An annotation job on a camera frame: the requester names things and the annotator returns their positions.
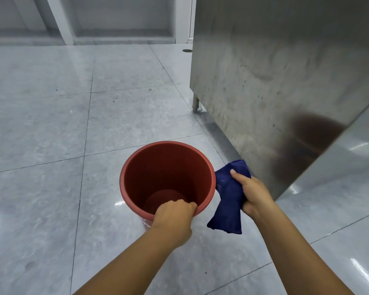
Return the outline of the person's left hand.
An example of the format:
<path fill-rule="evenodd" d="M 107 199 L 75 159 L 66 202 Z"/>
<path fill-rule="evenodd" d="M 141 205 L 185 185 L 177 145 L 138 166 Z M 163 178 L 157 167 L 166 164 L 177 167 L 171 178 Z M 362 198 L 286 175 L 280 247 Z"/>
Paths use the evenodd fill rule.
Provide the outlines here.
<path fill-rule="evenodd" d="M 170 250 L 174 250 L 192 236 L 193 217 L 187 212 L 187 202 L 182 199 L 169 201 L 157 209 L 151 229 Z"/>

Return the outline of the person's right hand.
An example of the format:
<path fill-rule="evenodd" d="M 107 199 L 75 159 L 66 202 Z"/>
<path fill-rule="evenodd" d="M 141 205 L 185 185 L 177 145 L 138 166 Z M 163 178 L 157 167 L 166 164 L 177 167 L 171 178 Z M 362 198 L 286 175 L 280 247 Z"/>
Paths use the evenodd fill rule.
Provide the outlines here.
<path fill-rule="evenodd" d="M 249 178 L 249 184 L 242 186 L 243 193 L 246 197 L 242 210 L 255 223 L 265 218 L 270 218 L 276 210 L 276 203 L 272 199 L 270 192 L 259 179 Z"/>

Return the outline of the blue cleaning cloth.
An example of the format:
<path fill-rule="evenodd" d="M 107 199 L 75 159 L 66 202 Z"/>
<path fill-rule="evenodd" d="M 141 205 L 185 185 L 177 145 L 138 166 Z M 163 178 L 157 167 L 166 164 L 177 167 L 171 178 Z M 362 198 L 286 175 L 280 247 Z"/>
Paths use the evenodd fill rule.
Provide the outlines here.
<path fill-rule="evenodd" d="M 220 202 L 207 227 L 229 234 L 242 234 L 240 214 L 246 197 L 242 185 L 232 177 L 232 169 L 251 178 L 250 169 L 244 160 L 232 161 L 215 171 L 216 191 L 220 195 Z"/>

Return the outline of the red plastic bucket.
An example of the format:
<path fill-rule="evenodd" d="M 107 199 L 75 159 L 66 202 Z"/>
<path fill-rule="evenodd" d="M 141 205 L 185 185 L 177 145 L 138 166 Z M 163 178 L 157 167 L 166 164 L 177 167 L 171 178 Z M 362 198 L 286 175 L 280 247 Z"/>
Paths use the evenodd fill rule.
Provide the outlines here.
<path fill-rule="evenodd" d="M 128 207 L 152 223 L 158 207 L 169 201 L 195 202 L 194 215 L 200 214 L 215 194 L 216 175 L 197 148 L 161 141 L 141 147 L 126 160 L 119 185 Z"/>

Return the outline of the person's right forearm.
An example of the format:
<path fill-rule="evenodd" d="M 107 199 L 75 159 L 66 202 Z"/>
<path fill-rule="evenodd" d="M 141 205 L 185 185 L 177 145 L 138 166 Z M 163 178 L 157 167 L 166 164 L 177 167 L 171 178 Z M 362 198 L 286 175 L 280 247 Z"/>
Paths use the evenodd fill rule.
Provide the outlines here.
<path fill-rule="evenodd" d="M 354 295 L 274 201 L 252 205 L 251 218 L 288 295 Z"/>

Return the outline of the person's left forearm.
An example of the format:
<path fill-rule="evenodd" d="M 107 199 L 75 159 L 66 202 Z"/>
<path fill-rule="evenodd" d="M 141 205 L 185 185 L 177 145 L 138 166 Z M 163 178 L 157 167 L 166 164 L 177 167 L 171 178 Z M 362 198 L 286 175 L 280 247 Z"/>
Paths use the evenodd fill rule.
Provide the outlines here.
<path fill-rule="evenodd" d="M 166 228 L 151 228 L 74 295 L 144 295 L 173 245 Z"/>

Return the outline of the stainless steel cabinet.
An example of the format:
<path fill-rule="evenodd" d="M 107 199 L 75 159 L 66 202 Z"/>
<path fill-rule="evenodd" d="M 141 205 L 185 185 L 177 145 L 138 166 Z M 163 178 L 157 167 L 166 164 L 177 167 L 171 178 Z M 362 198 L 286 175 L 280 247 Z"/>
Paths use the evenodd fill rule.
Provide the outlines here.
<path fill-rule="evenodd" d="M 369 0 L 197 0 L 190 87 L 274 198 L 369 168 Z"/>

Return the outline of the white partition frame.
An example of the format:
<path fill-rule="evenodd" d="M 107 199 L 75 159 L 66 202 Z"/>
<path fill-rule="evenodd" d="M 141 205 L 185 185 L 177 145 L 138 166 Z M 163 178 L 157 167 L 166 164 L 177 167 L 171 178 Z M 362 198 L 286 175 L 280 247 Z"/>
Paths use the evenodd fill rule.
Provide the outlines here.
<path fill-rule="evenodd" d="M 13 0 L 31 45 L 186 44 L 194 0 Z"/>

